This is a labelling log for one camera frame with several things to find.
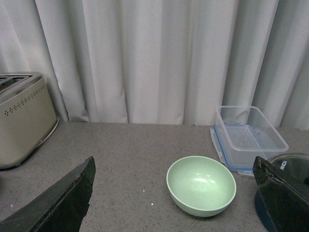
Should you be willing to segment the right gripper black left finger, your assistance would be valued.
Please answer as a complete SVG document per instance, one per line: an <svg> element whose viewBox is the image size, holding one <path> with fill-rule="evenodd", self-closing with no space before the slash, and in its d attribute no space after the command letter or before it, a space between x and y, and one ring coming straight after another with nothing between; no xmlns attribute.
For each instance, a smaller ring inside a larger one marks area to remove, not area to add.
<svg viewBox="0 0 309 232"><path fill-rule="evenodd" d="M2 232L77 232L89 209L96 165L87 158L0 223Z"/></svg>

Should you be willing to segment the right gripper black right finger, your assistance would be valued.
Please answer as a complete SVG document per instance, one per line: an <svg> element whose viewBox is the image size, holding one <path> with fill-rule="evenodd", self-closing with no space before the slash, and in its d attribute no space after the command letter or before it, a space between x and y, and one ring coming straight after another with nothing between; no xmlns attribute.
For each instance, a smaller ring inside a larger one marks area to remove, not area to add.
<svg viewBox="0 0 309 232"><path fill-rule="evenodd" d="M258 156L253 174L277 232L309 230L309 186Z"/></svg>

